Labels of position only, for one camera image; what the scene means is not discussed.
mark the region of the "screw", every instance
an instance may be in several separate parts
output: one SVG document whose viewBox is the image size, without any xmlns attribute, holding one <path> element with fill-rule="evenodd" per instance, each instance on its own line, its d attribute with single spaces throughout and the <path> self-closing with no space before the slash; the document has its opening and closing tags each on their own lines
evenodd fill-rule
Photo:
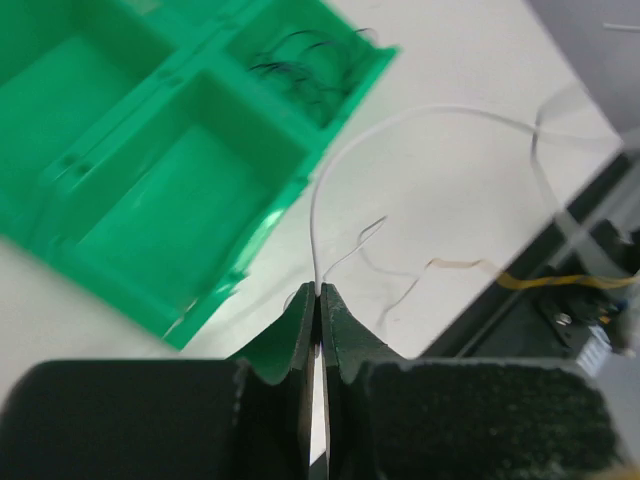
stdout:
<svg viewBox="0 0 640 480">
<path fill-rule="evenodd" d="M 556 319 L 556 323 L 558 325 L 562 325 L 563 327 L 566 327 L 567 325 L 571 324 L 571 317 L 569 315 L 567 315 L 566 313 L 559 313 L 555 316 Z"/>
</svg>

